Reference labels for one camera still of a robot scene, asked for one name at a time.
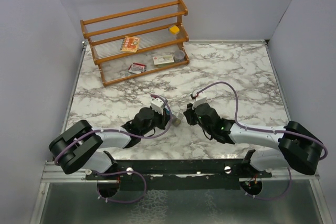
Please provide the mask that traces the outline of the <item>teal pill organizer box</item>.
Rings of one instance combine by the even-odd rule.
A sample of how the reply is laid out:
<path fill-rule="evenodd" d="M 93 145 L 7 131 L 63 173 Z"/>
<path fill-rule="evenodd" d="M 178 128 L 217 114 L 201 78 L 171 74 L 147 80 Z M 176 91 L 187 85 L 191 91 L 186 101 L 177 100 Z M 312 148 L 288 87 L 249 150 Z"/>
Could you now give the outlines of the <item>teal pill organizer box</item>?
<path fill-rule="evenodd" d="M 171 118 L 171 115 L 173 117 L 172 119 L 172 125 L 177 127 L 181 124 L 184 115 L 181 112 L 177 112 L 177 111 L 171 111 L 171 113 L 169 112 L 169 110 L 167 108 L 164 109 L 165 111 L 165 123 L 168 124 Z"/>

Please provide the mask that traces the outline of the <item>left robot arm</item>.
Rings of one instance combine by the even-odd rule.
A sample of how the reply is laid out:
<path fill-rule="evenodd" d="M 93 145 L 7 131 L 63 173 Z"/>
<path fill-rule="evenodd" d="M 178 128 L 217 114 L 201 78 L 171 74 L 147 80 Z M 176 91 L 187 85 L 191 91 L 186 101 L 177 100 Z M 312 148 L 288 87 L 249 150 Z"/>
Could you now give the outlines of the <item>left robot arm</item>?
<path fill-rule="evenodd" d="M 65 174 L 72 174 L 81 168 L 96 170 L 104 179 L 110 179 L 116 172 L 116 161 L 111 154 L 99 152 L 100 148 L 131 148 L 142 139 L 153 139 L 157 135 L 146 136 L 156 129 L 163 130 L 172 124 L 173 113 L 164 108 L 163 113 L 152 107 L 141 108 L 118 129 L 94 128 L 88 121 L 80 120 L 49 144 L 49 150 Z"/>

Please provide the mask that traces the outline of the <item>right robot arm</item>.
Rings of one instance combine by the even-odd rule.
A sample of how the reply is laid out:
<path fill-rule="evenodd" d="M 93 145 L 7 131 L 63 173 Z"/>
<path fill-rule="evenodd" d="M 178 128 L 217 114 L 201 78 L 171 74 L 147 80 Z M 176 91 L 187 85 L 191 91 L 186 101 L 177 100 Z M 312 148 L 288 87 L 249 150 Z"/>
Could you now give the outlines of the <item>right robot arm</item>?
<path fill-rule="evenodd" d="M 246 177 L 254 177 L 259 171 L 269 168 L 287 168 L 314 175 L 322 153 L 322 142 L 300 123 L 290 121 L 285 126 L 262 127 L 255 131 L 235 121 L 221 118 L 216 110 L 203 103 L 193 107 L 189 103 L 184 111 L 189 125 L 198 125 L 209 139 L 222 144 L 251 144 L 267 147 L 263 152 L 247 155 L 241 164 Z"/>

